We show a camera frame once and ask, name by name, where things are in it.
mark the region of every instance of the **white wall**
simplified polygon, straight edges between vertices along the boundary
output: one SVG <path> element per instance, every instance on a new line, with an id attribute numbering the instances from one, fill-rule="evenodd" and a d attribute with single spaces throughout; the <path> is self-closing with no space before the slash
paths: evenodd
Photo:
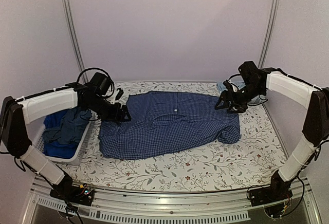
<path id="1" fill-rule="evenodd" d="M 267 67 L 319 86 L 329 86 L 329 0 L 280 0 Z M 270 94 L 268 108 L 289 151 L 301 136 L 306 111 L 279 95 Z M 329 223 L 329 146 L 307 169 L 323 223 Z"/>
<path id="2" fill-rule="evenodd" d="M 86 67 L 115 81 L 220 80 L 258 61 L 271 0 L 70 0 Z"/>
<path id="3" fill-rule="evenodd" d="M 1 102 L 62 86 L 78 73 L 61 0 L 0 0 Z M 37 127 L 30 125 L 30 138 Z M 0 156 L 0 223 L 19 222 L 32 181 L 11 156 Z"/>

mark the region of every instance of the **folded clothing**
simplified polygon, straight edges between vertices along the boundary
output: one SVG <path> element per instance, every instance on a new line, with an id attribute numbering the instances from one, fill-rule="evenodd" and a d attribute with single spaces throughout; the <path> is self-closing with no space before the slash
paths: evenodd
<path id="1" fill-rule="evenodd" d="M 239 89 L 243 88 L 246 86 L 244 81 L 233 81 L 232 82 L 236 87 L 238 87 Z M 219 90 L 219 92 L 222 92 L 224 90 L 227 90 L 227 88 L 225 87 L 225 85 L 223 84 L 223 82 L 218 81 L 217 82 L 217 89 Z M 259 95 L 255 98 L 253 98 L 249 104 L 251 105 L 257 105 L 257 104 L 261 104 L 264 102 L 265 96 L 263 95 Z"/>
<path id="2" fill-rule="evenodd" d="M 45 155 L 68 159 L 75 154 L 92 114 L 90 110 L 81 110 L 79 107 L 68 109 L 63 114 L 57 112 L 46 117 L 44 124 L 47 129 L 42 138 Z"/>
<path id="3" fill-rule="evenodd" d="M 100 151 L 106 158 L 145 159 L 198 147 L 216 139 L 236 143 L 238 114 L 215 110 L 218 97 L 151 91 L 129 96 L 130 122 L 101 123 Z"/>

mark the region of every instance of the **floral pattern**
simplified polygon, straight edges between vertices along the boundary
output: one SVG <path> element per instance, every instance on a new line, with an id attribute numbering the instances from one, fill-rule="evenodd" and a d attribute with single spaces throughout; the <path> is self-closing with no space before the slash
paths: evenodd
<path id="1" fill-rule="evenodd" d="M 125 103 L 129 94 L 150 90 L 196 92 L 219 96 L 215 83 L 119 83 Z M 239 114 L 241 138 L 236 144 L 213 141 L 204 146 L 144 160 L 103 158 L 99 151 L 100 121 L 91 124 L 88 146 L 79 166 L 60 166 L 75 181 L 98 186 L 159 192 L 234 190 L 268 184 L 286 161 L 262 105 Z"/>

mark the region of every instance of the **shirt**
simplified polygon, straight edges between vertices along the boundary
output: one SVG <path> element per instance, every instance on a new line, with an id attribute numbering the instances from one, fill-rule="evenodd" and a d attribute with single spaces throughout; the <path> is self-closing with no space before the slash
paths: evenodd
<path id="1" fill-rule="evenodd" d="M 218 97 L 151 91 L 131 95 L 130 122 L 102 122 L 100 151 L 106 158 L 145 159 L 198 147 L 216 139 L 236 143 L 238 114 L 215 110 Z"/>

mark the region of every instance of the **ventilation grille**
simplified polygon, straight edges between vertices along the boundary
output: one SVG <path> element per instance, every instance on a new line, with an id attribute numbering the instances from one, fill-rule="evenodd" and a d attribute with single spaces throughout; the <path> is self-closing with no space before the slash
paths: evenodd
<path id="1" fill-rule="evenodd" d="M 66 204 L 58 200 L 52 200 L 39 196 L 38 204 L 65 212 Z M 94 220 L 103 220 L 111 223 L 120 224 L 217 224 L 217 223 L 236 223 L 250 220 L 247 211 L 240 211 L 224 215 L 212 215 L 209 217 L 140 217 L 123 214 L 113 214 L 106 211 L 90 210 L 87 218 Z"/>

